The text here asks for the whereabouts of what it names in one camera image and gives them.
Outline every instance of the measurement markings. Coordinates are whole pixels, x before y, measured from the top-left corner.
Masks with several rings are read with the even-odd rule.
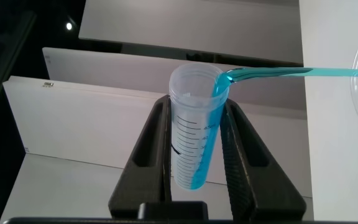
[[[188,174],[188,175],[191,175],[191,174],[189,174],[189,173],[186,173],[185,171],[183,171],[183,170],[178,170],[178,174],[181,174],[181,175],[183,175],[182,173],[184,173],[184,174]]]
[[[186,142],[185,140],[183,140],[183,139],[181,139],[181,138],[179,138],[179,137],[178,137],[178,139],[180,139],[180,140],[182,140],[183,142],[188,143],[188,144],[194,144],[194,143],[191,143],[191,142]]]
[[[187,120],[185,120],[185,119],[179,117],[178,115],[177,115],[177,117],[178,117],[179,119],[184,120],[184,121],[186,121],[186,122],[189,122],[189,123],[191,123],[191,124],[197,124],[197,123],[194,123],[194,122],[191,122],[191,121],[187,121]]]
[[[183,161],[183,160],[181,160],[181,159],[179,159],[179,161],[180,161],[180,162],[187,163],[187,164],[189,164],[189,165],[195,165],[195,164],[190,164],[190,163],[188,163],[188,162],[185,162],[185,161]]]
[[[190,169],[191,169],[191,167],[190,166],[186,166],[186,165],[184,165],[184,164],[182,164],[182,163],[180,163],[179,161],[177,161],[180,165],[182,165],[182,166],[185,166],[185,167],[189,167]]]
[[[182,125],[185,128],[190,128],[190,129],[194,129],[194,130],[201,130],[201,128],[191,128],[191,127],[185,126],[185,125],[181,124],[179,121],[177,121],[177,123]]]
[[[186,158],[184,158],[184,157],[182,157],[182,156],[180,156],[180,158],[186,159]],[[193,160],[191,160],[191,159],[186,159],[186,160],[188,160],[188,161],[193,161]]]
[[[183,136],[183,137],[188,138],[188,139],[191,139],[191,140],[200,140],[200,139],[192,139],[192,138],[186,137],[186,136],[180,134],[179,132],[177,132],[177,133],[178,133],[180,136]]]
[[[189,148],[189,149],[198,149],[198,148],[192,148],[192,147],[188,147],[188,146],[185,146],[185,147],[187,147],[187,148]]]
[[[180,180],[183,184],[191,184],[191,182],[184,181],[178,177],[178,180]]]
[[[187,170],[187,171],[190,171],[190,172],[193,172],[193,170],[188,170],[188,169],[185,169],[183,168],[182,166],[179,166],[179,164],[177,164],[178,167],[180,167],[181,169],[184,169],[184,170]]]
[[[183,131],[184,133],[187,133],[187,134],[194,134],[194,133],[188,133],[187,131],[184,131],[184,130],[180,129],[178,126],[177,126],[177,128],[178,128],[180,131]]]
[[[190,152],[190,151],[186,151],[186,150],[184,150],[184,149],[182,149],[180,146],[178,146],[179,147],[179,149],[181,149],[181,150],[183,150],[183,151],[185,151],[185,152]]]
[[[185,176],[185,175],[183,175],[183,174],[181,174],[181,173],[178,173],[178,174],[180,174],[183,179],[187,179],[186,177],[188,177],[188,176]]]
[[[186,184],[185,186],[183,186],[182,183],[179,184],[179,182],[177,182],[177,184],[178,184],[180,187],[183,187],[183,188],[185,188],[185,189],[189,189],[189,188],[190,188],[190,185],[188,185],[188,184]]]

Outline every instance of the white surface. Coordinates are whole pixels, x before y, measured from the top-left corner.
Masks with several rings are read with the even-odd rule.
[[[168,94],[171,73],[186,60],[68,49],[42,49],[51,80]],[[223,71],[237,66],[213,64]],[[230,87],[238,103],[306,110],[303,77],[247,80]]]
[[[108,200],[122,169],[26,154],[0,223],[13,217],[111,218]],[[172,182],[173,200],[202,200],[211,219],[232,219],[227,187],[206,183],[197,192]]]
[[[306,67],[351,68],[358,0],[300,1]],[[358,221],[358,116],[347,77],[306,77],[315,220]]]
[[[30,153],[124,168],[160,93],[11,77],[4,83]],[[302,111],[239,104],[302,196],[311,197],[307,123]],[[226,183],[221,138],[208,182]]]
[[[79,38],[302,63],[296,0],[92,0]]]

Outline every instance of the blue liquid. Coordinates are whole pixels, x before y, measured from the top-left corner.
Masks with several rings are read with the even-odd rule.
[[[237,68],[224,72],[216,78],[212,97],[222,94],[231,84],[242,80],[279,76],[358,77],[358,70],[336,68]],[[208,124],[215,124],[215,126],[206,131],[206,135],[208,135],[209,138],[206,142],[206,148],[203,152],[201,164],[192,178],[191,190],[199,189],[206,181],[209,163],[211,162],[216,135],[218,133],[223,112],[223,106],[224,104],[209,114]]]
[[[358,70],[346,68],[236,68],[220,74],[215,80],[212,96],[220,95],[231,84],[263,77],[358,77]]]
[[[208,170],[209,170],[209,163],[211,162],[211,157],[215,145],[216,135],[218,133],[219,124],[221,121],[221,116],[223,112],[223,106],[216,108],[209,114],[208,124],[214,125],[213,128],[207,130],[205,135],[208,136],[208,140],[206,142],[206,148],[204,149],[203,156],[201,158],[201,164],[199,165],[197,171],[195,172],[191,182],[191,189],[197,190],[202,187],[206,181]]]

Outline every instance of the white wall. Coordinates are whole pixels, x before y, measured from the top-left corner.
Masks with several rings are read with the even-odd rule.
[[[302,63],[296,0],[92,0],[79,38]]]
[[[168,94],[171,73],[191,63],[158,57],[42,49],[51,80],[110,86]],[[222,71],[238,68],[213,64]],[[306,110],[303,77],[256,78],[230,87],[229,98],[238,103]]]
[[[50,82],[11,77],[4,83],[28,152],[118,168],[125,166],[155,100],[163,96],[56,81],[45,88],[45,81]],[[295,187],[311,197],[307,125],[299,119],[304,112],[246,104],[241,108]],[[226,183],[220,138],[207,181]]]

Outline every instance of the small sticker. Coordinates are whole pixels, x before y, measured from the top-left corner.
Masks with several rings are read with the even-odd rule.
[[[49,55],[45,55],[45,61],[46,61],[47,63],[50,63],[50,57],[49,57]]]

